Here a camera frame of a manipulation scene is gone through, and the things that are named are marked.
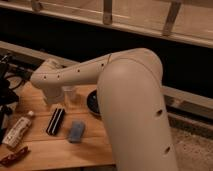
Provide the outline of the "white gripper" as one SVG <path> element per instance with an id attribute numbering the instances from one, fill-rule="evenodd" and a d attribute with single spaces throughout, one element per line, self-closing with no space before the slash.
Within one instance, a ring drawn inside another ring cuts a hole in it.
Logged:
<path id="1" fill-rule="evenodd" d="M 56 104 L 64 99 L 64 92 L 61 88 L 46 88 L 43 93 L 47 104 Z"/>

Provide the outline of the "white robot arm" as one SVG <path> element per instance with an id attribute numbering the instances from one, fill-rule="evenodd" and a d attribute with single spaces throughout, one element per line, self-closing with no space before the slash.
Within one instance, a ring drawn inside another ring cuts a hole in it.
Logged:
<path id="1" fill-rule="evenodd" d="M 163 66 L 146 48 L 135 48 L 63 68 L 43 62 L 30 81 L 49 104 L 64 86 L 95 84 L 98 107 L 118 171 L 179 171 L 163 97 Z"/>

